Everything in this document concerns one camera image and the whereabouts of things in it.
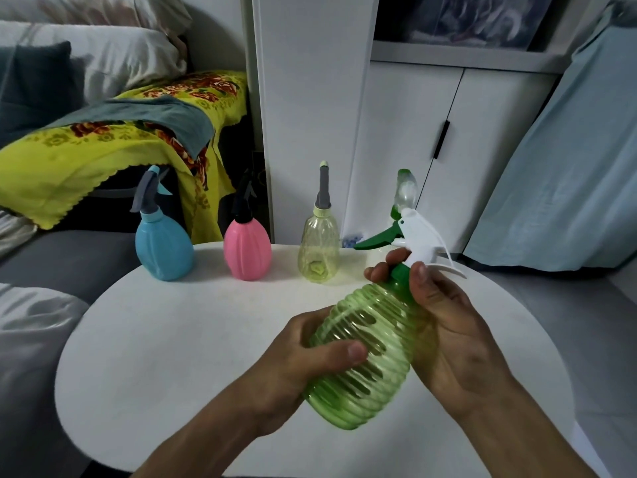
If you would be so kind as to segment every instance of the dark gray pillow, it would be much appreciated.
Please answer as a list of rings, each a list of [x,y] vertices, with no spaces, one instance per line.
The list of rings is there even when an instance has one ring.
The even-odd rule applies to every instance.
[[[0,148],[80,107],[70,56],[70,42],[0,47]]]

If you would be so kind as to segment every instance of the table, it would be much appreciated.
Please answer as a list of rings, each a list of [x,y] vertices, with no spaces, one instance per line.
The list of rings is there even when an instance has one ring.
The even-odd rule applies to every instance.
[[[196,246],[181,281],[140,267],[87,311],[64,348],[55,381],[60,422],[91,458],[132,471],[263,353],[288,319],[361,287],[378,250],[343,249],[341,270],[320,285],[301,278],[297,247],[273,246],[262,281],[230,276],[221,243]],[[514,375],[562,434],[573,425],[564,363],[536,319],[473,270],[451,275],[488,322]],[[227,476],[334,478],[488,476],[459,427],[413,372],[394,400],[354,432],[304,403],[283,428],[251,444]]]

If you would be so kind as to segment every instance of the cabinet handle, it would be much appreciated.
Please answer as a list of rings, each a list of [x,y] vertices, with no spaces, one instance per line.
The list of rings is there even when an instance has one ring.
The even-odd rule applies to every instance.
[[[438,159],[438,156],[440,155],[440,150],[442,149],[442,144],[445,142],[445,136],[447,135],[450,124],[449,120],[445,120],[445,123],[442,125],[442,131],[440,131],[438,144],[436,144],[436,150],[434,151],[434,159]]]

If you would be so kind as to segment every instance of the person's right hand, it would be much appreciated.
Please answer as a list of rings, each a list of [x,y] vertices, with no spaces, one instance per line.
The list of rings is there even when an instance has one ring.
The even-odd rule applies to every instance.
[[[408,256],[406,249],[393,250],[386,262],[367,268],[365,277],[386,281],[390,266]],[[469,297],[422,262],[412,265],[409,287],[414,300],[434,317],[433,326],[422,326],[418,332],[412,367],[421,381],[458,422],[498,405],[518,384]]]

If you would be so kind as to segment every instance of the person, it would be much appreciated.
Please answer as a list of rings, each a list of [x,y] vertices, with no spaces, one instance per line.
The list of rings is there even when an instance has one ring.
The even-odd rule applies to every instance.
[[[409,255],[389,252],[365,270],[387,280],[391,265]],[[412,367],[462,428],[494,477],[592,478],[596,474],[570,447],[517,382],[489,327],[466,294],[442,273],[418,262],[410,270],[414,300],[435,318],[437,345],[420,335]],[[329,308],[293,317],[263,356],[164,441],[134,478],[216,478],[253,440],[274,433],[298,409],[308,382],[367,359],[361,342],[341,340],[304,347]]]

